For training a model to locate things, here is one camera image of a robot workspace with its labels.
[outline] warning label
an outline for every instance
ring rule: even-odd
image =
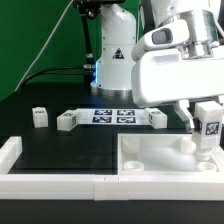
[[[117,49],[116,53],[113,56],[113,59],[124,59],[124,55],[120,48]]]

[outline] white plastic tray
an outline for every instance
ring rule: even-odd
[[[118,175],[5,173],[0,175],[0,199],[224,200],[224,153],[220,147],[213,150],[211,158],[219,172],[194,172],[194,156],[187,158],[178,151],[183,135],[132,135],[140,138],[135,157],[122,153],[121,139],[125,136],[130,135],[118,135]],[[22,144],[16,139],[3,147],[17,149],[18,156]],[[141,160],[145,171],[124,171],[122,164],[129,159]]]

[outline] black table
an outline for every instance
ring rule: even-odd
[[[35,129],[32,108],[44,106],[49,127]],[[168,129],[149,126],[78,125],[57,131],[68,109],[137,109],[132,98],[90,93],[82,84],[35,83],[0,103],[0,144],[22,136],[23,153],[11,174],[117,174],[118,133],[185,133],[173,107],[160,108]],[[224,202],[213,201],[0,201],[0,223],[223,223]]]

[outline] black cable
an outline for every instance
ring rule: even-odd
[[[42,73],[35,73],[35,74],[32,74],[30,76],[28,76],[22,83],[21,83],[21,86],[20,88],[22,88],[27,82],[29,82],[31,79],[35,78],[35,77],[38,77],[38,76],[43,76],[43,75],[62,75],[62,76],[78,76],[78,75],[82,75],[82,76],[89,76],[89,75],[92,75],[92,73],[90,74],[74,74],[74,73],[57,73],[57,72],[42,72]]]
[[[74,73],[58,73],[58,71],[65,71],[65,70],[81,70],[83,71],[83,67],[52,67],[52,68],[47,68],[47,69],[43,69],[43,70],[40,70],[32,75],[29,75],[28,77],[26,77],[26,79],[21,83],[20,85],[20,88],[22,86],[24,86],[28,81],[30,81],[31,79],[37,77],[37,76],[42,76],[42,75],[45,75],[45,74],[60,74],[60,75],[83,75],[83,74],[74,74]]]

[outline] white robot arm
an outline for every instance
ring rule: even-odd
[[[221,0],[145,2],[152,7],[155,29],[132,51],[134,102],[139,107],[174,104],[203,154],[219,145],[222,130],[224,46],[216,29]],[[213,101],[196,103],[193,117],[189,102],[206,100]]]

